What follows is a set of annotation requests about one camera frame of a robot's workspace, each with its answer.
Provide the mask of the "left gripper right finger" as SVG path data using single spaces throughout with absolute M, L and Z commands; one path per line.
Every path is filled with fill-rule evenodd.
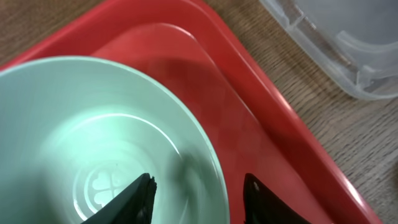
M 309 224 L 254 174 L 244 178 L 245 224 Z

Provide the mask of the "green bowl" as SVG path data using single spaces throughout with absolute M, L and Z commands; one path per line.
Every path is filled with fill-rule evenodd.
M 1 72 L 2 223 L 82 223 L 143 173 L 151 223 L 229 223 L 208 136 L 153 78 L 93 57 Z

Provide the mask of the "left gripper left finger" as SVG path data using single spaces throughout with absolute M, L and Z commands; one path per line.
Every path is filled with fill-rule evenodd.
M 151 224 L 157 183 L 143 173 L 82 224 Z

